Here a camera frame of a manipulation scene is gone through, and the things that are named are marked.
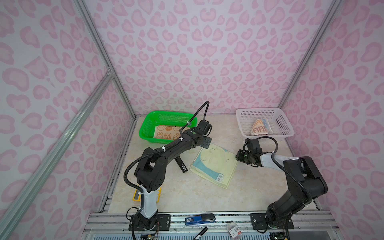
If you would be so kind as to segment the pale green towel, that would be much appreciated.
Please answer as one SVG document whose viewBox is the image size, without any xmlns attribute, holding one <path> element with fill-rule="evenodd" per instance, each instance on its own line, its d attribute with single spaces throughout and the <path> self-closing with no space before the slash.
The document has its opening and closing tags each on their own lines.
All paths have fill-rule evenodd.
<svg viewBox="0 0 384 240">
<path fill-rule="evenodd" d="M 235 154 L 215 144 L 210 144 L 208 149 L 201 149 L 191 164 L 190 170 L 197 176 L 227 189 L 236 167 Z"/>
</svg>

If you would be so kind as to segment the white blue lettered towel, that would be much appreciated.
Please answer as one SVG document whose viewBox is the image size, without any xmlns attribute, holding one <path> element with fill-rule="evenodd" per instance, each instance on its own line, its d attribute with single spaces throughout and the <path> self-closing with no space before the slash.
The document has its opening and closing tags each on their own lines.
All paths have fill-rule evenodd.
<svg viewBox="0 0 384 240">
<path fill-rule="evenodd" d="M 274 132 L 271 125 L 266 118 L 257 119 L 251 127 L 250 134 L 252 136 L 266 136 L 273 135 Z"/>
</svg>

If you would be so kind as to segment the cream orange patterned towel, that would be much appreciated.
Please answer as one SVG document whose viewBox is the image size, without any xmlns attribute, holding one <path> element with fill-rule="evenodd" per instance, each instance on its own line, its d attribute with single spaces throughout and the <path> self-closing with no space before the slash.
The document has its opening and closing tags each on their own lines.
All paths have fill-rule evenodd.
<svg viewBox="0 0 384 240">
<path fill-rule="evenodd" d="M 168 125 L 159 125 L 155 127 L 154 138 L 161 140 L 176 140 L 180 134 L 181 127 L 178 126 L 168 126 Z"/>
</svg>

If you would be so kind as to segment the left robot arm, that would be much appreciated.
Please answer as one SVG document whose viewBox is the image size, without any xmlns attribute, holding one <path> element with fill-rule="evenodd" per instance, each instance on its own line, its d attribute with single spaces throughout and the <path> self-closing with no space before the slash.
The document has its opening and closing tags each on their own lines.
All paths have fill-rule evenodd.
<svg viewBox="0 0 384 240">
<path fill-rule="evenodd" d="M 142 156 L 134 160 L 123 173 L 124 182 L 138 190 L 140 207 L 131 217 L 132 230 L 141 227 L 152 230 L 158 224 L 158 189 L 165 181 L 168 164 L 180 161 L 180 155 L 196 147 L 208 148 L 212 139 L 212 126 L 193 127 L 182 132 L 173 142 L 157 149 L 147 148 Z"/>
</svg>

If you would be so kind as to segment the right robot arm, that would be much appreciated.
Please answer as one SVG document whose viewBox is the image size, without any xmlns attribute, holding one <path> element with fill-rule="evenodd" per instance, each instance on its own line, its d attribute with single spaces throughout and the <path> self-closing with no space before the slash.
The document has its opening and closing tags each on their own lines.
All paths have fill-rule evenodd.
<svg viewBox="0 0 384 240">
<path fill-rule="evenodd" d="M 270 228 L 286 226 L 291 217 L 328 192 L 328 186 L 311 157 L 295 157 L 239 150 L 236 160 L 256 168 L 271 168 L 285 173 L 288 190 L 268 206 L 265 223 Z"/>
</svg>

